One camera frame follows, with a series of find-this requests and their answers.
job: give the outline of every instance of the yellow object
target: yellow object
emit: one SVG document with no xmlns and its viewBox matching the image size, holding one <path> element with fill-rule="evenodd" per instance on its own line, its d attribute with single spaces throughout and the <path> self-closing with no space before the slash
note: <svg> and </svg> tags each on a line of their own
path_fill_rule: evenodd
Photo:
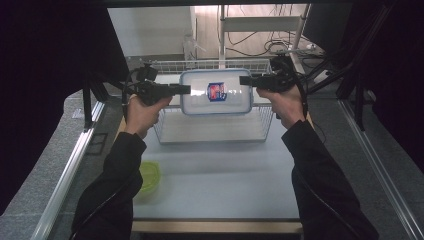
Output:
<svg viewBox="0 0 424 240">
<path fill-rule="evenodd" d="M 143 177 L 142 193 L 150 193 L 156 189 L 160 182 L 159 163 L 153 161 L 142 161 L 140 173 Z"/>
</svg>

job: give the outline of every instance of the person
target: person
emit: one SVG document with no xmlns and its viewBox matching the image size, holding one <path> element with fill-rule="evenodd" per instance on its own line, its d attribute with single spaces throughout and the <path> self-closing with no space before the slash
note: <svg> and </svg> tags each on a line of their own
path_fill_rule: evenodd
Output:
<svg viewBox="0 0 424 240">
<path fill-rule="evenodd" d="M 103 164 L 103 172 L 84 190 L 72 222 L 70 239 L 129 239 L 133 220 L 132 199 L 143 183 L 139 167 L 146 149 L 143 139 L 158 121 L 159 111 L 172 97 L 146 106 L 131 96 L 127 123 Z"/>
<path fill-rule="evenodd" d="M 292 184 L 304 239 L 378 239 L 342 170 L 305 119 L 299 89 L 294 86 L 284 93 L 257 92 L 271 101 L 272 110 L 287 129 L 282 140 L 294 159 Z M 147 107 L 138 97 L 130 99 L 127 127 L 107 156 L 103 173 L 82 194 L 72 237 L 129 239 L 132 198 L 142 185 L 138 171 L 146 149 L 142 139 L 169 101 L 162 99 Z"/>
</svg>

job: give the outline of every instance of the black sleeve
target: black sleeve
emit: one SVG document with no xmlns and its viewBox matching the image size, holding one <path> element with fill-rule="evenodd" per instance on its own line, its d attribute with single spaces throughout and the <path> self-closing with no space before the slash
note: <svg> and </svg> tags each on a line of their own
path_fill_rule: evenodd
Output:
<svg viewBox="0 0 424 240">
<path fill-rule="evenodd" d="M 139 167 L 145 149 L 146 144 L 138 135 L 118 135 L 105 159 L 103 172 L 78 201 L 72 222 L 75 239 L 130 238 L 132 199 L 143 182 Z"/>
<path fill-rule="evenodd" d="M 305 240 L 378 239 L 351 185 L 309 122 L 298 121 L 282 140 L 294 159 L 292 182 Z"/>
</svg>

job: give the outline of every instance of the label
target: label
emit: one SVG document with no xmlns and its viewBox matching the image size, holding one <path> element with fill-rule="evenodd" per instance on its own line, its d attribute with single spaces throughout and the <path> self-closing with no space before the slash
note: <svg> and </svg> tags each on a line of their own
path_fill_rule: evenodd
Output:
<svg viewBox="0 0 424 240">
<path fill-rule="evenodd" d="M 223 82 L 209 83 L 207 92 L 211 102 L 222 102 L 227 99 L 227 92 Z"/>
</svg>

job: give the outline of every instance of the table surface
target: table surface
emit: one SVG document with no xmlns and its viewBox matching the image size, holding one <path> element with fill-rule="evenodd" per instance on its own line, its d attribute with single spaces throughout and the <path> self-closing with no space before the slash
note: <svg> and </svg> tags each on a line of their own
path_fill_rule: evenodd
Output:
<svg viewBox="0 0 424 240">
<path fill-rule="evenodd" d="M 265 142 L 161 145 L 151 129 L 142 158 L 161 182 L 134 198 L 134 218 L 298 219 L 284 132 L 274 118 Z"/>
</svg>

